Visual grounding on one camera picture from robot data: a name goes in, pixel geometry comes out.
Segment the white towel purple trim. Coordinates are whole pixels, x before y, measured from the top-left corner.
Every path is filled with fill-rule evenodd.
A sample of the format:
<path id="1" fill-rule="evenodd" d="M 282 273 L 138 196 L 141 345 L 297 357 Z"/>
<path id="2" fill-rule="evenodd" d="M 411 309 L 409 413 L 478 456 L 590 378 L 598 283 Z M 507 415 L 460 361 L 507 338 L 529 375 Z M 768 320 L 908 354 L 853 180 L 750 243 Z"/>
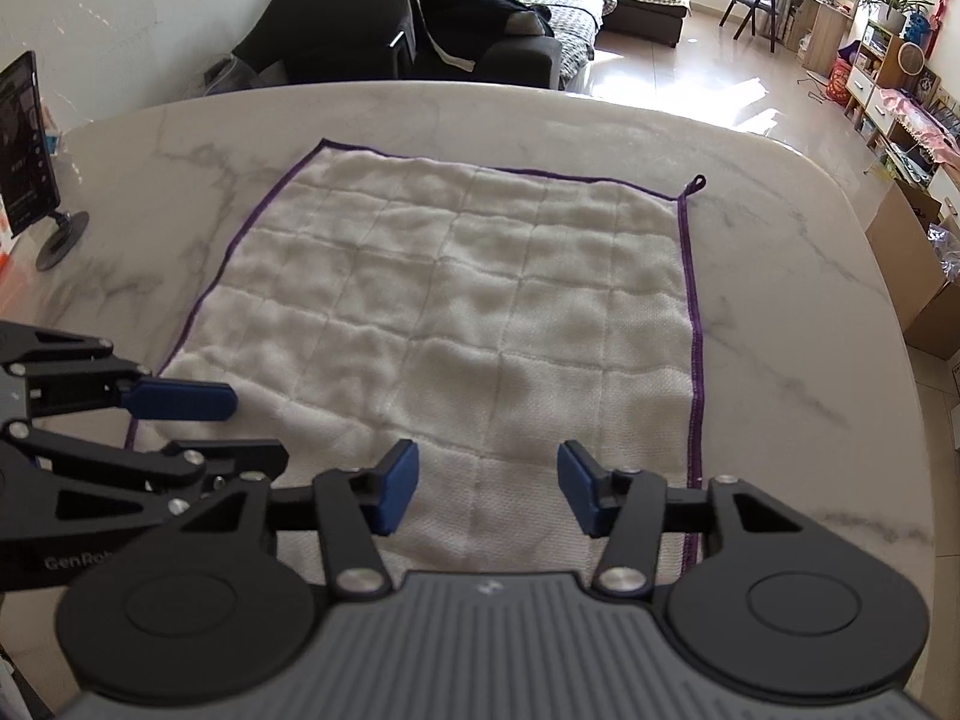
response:
<path id="1" fill-rule="evenodd" d="M 223 422 L 176 439 L 275 439 L 286 484 L 420 450 L 389 571 L 589 574 L 558 486 L 577 440 L 682 483 L 703 424 L 690 200 L 622 179 L 508 171 L 321 143 L 228 245 L 164 370 L 221 380 Z"/>

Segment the smartphone on black stand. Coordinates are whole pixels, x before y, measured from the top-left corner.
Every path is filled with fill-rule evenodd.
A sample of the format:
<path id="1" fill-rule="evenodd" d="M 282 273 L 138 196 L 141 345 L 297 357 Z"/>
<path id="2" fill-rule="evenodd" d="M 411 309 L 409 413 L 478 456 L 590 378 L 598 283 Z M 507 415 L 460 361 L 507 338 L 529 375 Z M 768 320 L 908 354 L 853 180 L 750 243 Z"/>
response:
<path id="1" fill-rule="evenodd" d="M 46 218 L 55 223 L 55 231 L 37 252 L 37 271 L 59 265 L 89 224 L 86 211 L 60 210 L 32 50 L 2 71 L 2 203 L 13 236 Z"/>

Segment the brown cardboard box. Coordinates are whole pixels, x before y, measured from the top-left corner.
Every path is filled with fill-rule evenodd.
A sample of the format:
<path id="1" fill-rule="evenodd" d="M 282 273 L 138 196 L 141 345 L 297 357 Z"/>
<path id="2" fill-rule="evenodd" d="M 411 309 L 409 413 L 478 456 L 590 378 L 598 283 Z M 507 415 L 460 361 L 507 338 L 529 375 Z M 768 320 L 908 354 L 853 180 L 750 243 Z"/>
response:
<path id="1" fill-rule="evenodd" d="M 904 182 L 890 184 L 866 229 L 908 346 L 946 361 L 958 351 L 958 280 L 929 238 L 939 203 Z"/>

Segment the black clothes pile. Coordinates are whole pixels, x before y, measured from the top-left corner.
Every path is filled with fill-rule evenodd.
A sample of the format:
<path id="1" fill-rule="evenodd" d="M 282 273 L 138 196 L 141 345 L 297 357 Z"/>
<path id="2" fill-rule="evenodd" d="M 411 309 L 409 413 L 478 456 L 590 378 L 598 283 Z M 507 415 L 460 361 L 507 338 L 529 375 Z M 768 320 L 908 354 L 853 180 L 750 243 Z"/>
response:
<path id="1" fill-rule="evenodd" d="M 233 55 L 290 85 L 477 82 L 560 87 L 550 13 L 516 0 L 270 0 Z"/>

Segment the white storage cabinet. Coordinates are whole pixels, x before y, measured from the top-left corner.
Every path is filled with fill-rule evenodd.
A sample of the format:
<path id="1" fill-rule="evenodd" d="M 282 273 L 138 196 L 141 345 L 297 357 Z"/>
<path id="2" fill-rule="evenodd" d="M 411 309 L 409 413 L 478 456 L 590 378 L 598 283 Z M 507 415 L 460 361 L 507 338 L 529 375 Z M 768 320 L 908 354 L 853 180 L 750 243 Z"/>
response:
<path id="1" fill-rule="evenodd" d="M 958 221 L 958 101 L 947 93 L 926 54 L 869 20 L 846 78 L 844 115 L 880 164 Z"/>

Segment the dark grey sofa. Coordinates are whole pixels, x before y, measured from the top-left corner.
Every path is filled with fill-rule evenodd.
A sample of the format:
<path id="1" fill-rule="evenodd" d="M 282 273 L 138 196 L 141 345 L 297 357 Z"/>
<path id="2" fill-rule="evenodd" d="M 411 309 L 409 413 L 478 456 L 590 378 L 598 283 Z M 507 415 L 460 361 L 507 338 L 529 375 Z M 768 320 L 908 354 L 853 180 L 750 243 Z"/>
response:
<path id="1" fill-rule="evenodd" d="M 439 80 L 566 91 L 615 0 L 270 0 L 231 50 L 290 85 Z"/>

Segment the dark ottoman with checked cover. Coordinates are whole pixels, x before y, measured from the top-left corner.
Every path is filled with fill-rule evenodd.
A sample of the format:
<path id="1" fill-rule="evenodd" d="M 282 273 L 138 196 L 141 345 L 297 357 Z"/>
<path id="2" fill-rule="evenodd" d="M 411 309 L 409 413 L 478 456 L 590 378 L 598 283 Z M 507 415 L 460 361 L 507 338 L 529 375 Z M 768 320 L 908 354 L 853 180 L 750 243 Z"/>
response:
<path id="1" fill-rule="evenodd" d="M 692 0 L 615 0 L 604 29 L 675 47 L 691 9 Z"/>

